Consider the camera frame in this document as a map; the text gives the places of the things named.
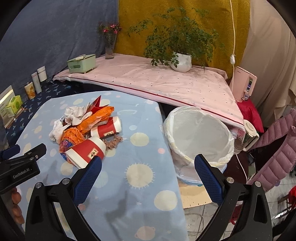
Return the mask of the person's left hand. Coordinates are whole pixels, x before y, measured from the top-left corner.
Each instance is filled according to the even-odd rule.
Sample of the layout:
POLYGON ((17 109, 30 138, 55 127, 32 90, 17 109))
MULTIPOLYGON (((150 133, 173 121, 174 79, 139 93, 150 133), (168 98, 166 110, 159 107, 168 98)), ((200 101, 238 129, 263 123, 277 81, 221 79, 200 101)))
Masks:
POLYGON ((18 204, 22 200, 22 197, 20 193, 17 191, 17 188, 13 188, 11 190, 11 200, 13 202, 13 207, 12 207, 12 216, 14 218, 14 221, 20 225, 25 223, 25 220, 22 215, 22 211, 18 204))

